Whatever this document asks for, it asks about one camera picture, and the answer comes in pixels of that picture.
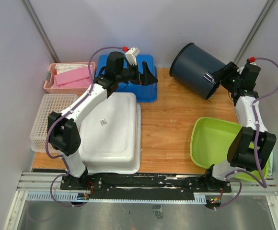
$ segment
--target lime green tub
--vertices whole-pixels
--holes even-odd
[[[228,149],[241,128],[240,124],[215,119],[211,117],[201,117],[197,120],[191,136],[190,157],[192,161],[202,167],[209,168],[212,164],[219,164],[227,159]],[[268,162],[263,169],[265,178],[268,174]],[[258,171],[252,174],[259,177]],[[240,173],[238,179],[254,181],[254,179]]]

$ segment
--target wooden surface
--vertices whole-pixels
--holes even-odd
[[[203,173],[190,158],[189,145],[196,120],[203,116],[237,122],[228,92],[220,87],[205,101],[158,69],[158,99],[140,103],[141,165],[145,173]],[[33,168],[64,169],[62,160],[37,153]]]

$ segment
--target metal frame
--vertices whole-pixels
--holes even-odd
[[[45,30],[43,29],[42,27],[42,24],[40,23],[35,11],[34,11],[34,8],[33,6],[31,5],[30,1],[29,0],[21,0],[23,6],[25,7],[30,19],[32,20],[32,22],[34,23],[35,25],[35,28],[36,30],[38,31],[39,35],[41,36],[43,42],[44,42],[44,45],[46,46],[47,48],[47,51],[48,53],[50,54],[50,56],[52,57],[53,61],[55,63],[60,63],[59,61],[59,58],[58,56],[56,55],[55,51],[54,51],[54,48],[53,46],[51,45],[46,33],[45,33]]]
[[[254,23],[249,35],[245,39],[242,47],[240,48],[237,56],[235,57],[234,63],[238,64],[238,62],[241,60],[242,56],[244,55],[245,51],[249,47],[250,43],[252,42],[253,38],[258,32],[258,29],[266,19],[267,15],[269,14],[270,10],[274,6],[277,0],[267,0],[265,6],[263,7],[262,11],[260,12],[256,22]]]
[[[43,173],[43,172],[24,172],[20,178],[16,194],[14,196],[11,209],[9,211],[4,230],[17,229],[20,221],[21,214],[25,201],[39,200],[48,201],[51,200],[49,195],[49,188],[53,179],[60,173]],[[176,178],[189,177],[189,175],[177,175]],[[262,188],[256,182],[243,181],[243,189],[241,196],[265,196],[268,201],[270,213],[278,230],[278,191],[276,187],[276,181],[272,177],[268,177],[266,180],[267,189]],[[53,186],[53,192],[55,198],[59,201],[72,201],[77,197],[78,193],[82,193],[82,190],[60,190],[61,179],[58,179]],[[239,183],[231,183],[232,193],[224,193],[225,196],[232,196],[239,190]],[[106,203],[149,203],[149,204],[205,204],[206,196],[218,195],[218,193],[194,193],[195,200],[193,201],[161,201],[161,200],[99,200],[90,199],[89,202],[106,202]]]
[[[3,230],[14,230],[18,228],[26,197],[27,192],[15,192]]]

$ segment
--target blue plastic bin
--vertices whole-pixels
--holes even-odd
[[[97,64],[96,75],[98,75],[101,67],[106,66],[108,55],[101,55]],[[151,55],[138,55],[137,63],[139,67],[139,71],[143,73],[142,70],[142,62],[146,61],[148,63],[148,67],[152,74],[157,77],[157,70],[154,66],[154,60]],[[142,85],[133,85],[128,84],[126,87],[125,83],[120,83],[117,92],[132,92],[136,95],[137,102],[154,102],[157,99],[157,84],[142,86]]]

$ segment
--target black bucket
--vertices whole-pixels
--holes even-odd
[[[220,80],[215,79],[213,73],[224,66],[194,43],[189,43],[174,59],[170,76],[207,100],[220,86]]]

